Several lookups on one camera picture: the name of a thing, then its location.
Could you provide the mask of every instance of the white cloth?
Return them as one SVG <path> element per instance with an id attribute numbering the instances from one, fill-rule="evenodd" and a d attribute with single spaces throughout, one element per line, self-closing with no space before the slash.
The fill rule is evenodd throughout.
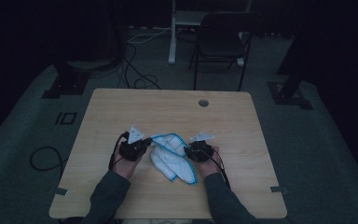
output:
<path id="1" fill-rule="evenodd" d="M 151 136 L 152 146 L 150 159 L 156 169 L 160 170 L 170 181 L 179 176 L 187 184 L 197 183 L 197 176 L 191 163 L 186 159 L 185 141 L 176 133 Z"/>

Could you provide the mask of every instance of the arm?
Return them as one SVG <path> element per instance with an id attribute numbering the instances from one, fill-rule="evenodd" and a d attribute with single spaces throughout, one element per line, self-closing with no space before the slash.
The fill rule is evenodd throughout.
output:
<path id="1" fill-rule="evenodd" d="M 213 159 L 220 162 L 216 153 Z M 211 160 L 197 162 L 200 173 L 204 176 L 204 184 L 208 195 L 208 205 L 216 224 L 257 223 L 257 220 L 241 204 L 237 196 L 226 186 L 219 168 Z"/>
<path id="2" fill-rule="evenodd" d="M 91 209 L 80 223 L 107 223 L 123 203 L 130 185 L 130 181 L 123 176 L 108 171 L 92 193 L 89 199 Z"/>
<path id="3" fill-rule="evenodd" d="M 116 164 L 108 171 L 95 188 L 89 199 L 91 209 L 81 224 L 103 224 L 115 217 L 117 209 L 123 203 L 130 188 L 132 177 L 138 161 L 127 161 L 115 156 Z"/>

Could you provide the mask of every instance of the gray sleeve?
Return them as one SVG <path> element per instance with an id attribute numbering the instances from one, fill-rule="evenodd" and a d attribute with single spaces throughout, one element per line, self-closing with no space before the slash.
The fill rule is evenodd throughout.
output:
<path id="1" fill-rule="evenodd" d="M 131 183 L 121 175 L 108 171 L 89 199 L 91 209 L 81 224 L 103 224 L 111 220 L 123 203 Z"/>
<path id="2" fill-rule="evenodd" d="M 241 204 L 227 186 L 221 174 L 205 177 L 208 204 L 216 224 L 257 223 L 257 220 Z"/>

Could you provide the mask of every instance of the black device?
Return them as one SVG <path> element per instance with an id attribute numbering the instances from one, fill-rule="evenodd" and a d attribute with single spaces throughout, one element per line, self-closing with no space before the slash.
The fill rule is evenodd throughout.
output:
<path id="1" fill-rule="evenodd" d="M 192 161 L 207 161 L 213 155 L 213 149 L 205 141 L 190 143 L 190 147 L 185 147 L 185 153 Z"/>
<path id="2" fill-rule="evenodd" d="M 141 139 L 131 144 L 125 141 L 121 143 L 118 153 L 128 161 L 137 161 L 146 153 L 150 144 L 152 144 L 151 138 Z"/>
<path id="3" fill-rule="evenodd" d="M 221 165 L 219 165 L 213 158 L 212 155 L 214 153 L 214 149 L 206 144 L 205 140 L 202 141 L 196 141 L 189 144 L 190 147 L 184 147 L 185 153 L 188 156 L 189 159 L 195 162 L 203 162 L 207 160 L 211 160 L 220 170 L 220 172 L 223 175 L 223 178 L 226 181 L 226 185 L 229 189 L 231 189 L 231 186 L 228 182 L 228 177 L 226 175 L 225 171 L 225 165 L 223 164 L 222 158 L 220 157 L 219 153 L 217 153 L 217 157 L 219 158 Z"/>
<path id="4" fill-rule="evenodd" d="M 120 139 L 123 137 L 127 139 L 127 141 L 122 142 L 120 144 L 120 149 L 118 150 L 118 153 L 128 161 L 137 161 L 140 157 L 142 157 L 146 153 L 147 148 L 152 144 L 153 141 L 151 138 L 146 138 L 146 139 L 140 139 L 130 144 L 128 142 L 130 133 L 124 132 L 116 141 L 115 149 L 113 150 L 113 154 L 110 157 L 110 162 L 108 167 L 109 170 L 112 170 L 113 166 L 115 165 L 114 161 L 115 161 L 116 149 L 118 143 L 120 142 Z"/>

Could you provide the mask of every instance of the gray carpet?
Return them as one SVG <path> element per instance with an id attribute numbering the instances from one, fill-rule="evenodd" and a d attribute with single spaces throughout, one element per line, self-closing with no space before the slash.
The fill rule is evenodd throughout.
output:
<path id="1" fill-rule="evenodd" d="M 175 65 L 168 65 L 170 39 L 167 35 L 134 44 L 137 53 L 132 64 L 144 75 L 154 75 L 162 89 L 191 90 L 193 70 L 187 67 L 193 45 L 182 38 L 194 40 L 194 36 L 178 35 L 181 40 Z M 290 43 L 291 40 L 280 37 L 257 37 L 242 86 L 243 91 L 253 96 L 278 180 L 288 189 L 283 195 L 288 217 L 294 223 L 358 223 L 358 167 L 315 87 L 306 82 L 300 85 L 314 110 L 275 105 L 269 93 L 267 81 L 287 79 L 275 74 Z M 126 58 L 132 53 L 132 48 L 128 48 Z M 227 70 L 224 64 L 202 64 L 199 90 L 235 91 L 240 72 L 236 66 Z M 34 80 L 0 127 L 0 224 L 58 223 L 48 216 L 48 210 L 59 183 L 60 169 L 36 171 L 29 158 L 35 150 L 46 146 L 57 148 L 62 157 L 67 158 L 93 90 L 126 88 L 118 74 L 120 69 L 94 73 L 83 95 L 64 95 L 55 100 L 41 99 L 57 75 L 53 67 Z M 129 70 L 130 83 L 137 77 Z M 56 124 L 60 113 L 77 113 L 75 122 Z M 57 161 L 53 151 L 43 150 L 34 157 L 34 163 L 42 167 Z M 288 219 L 260 222 L 290 223 Z"/>

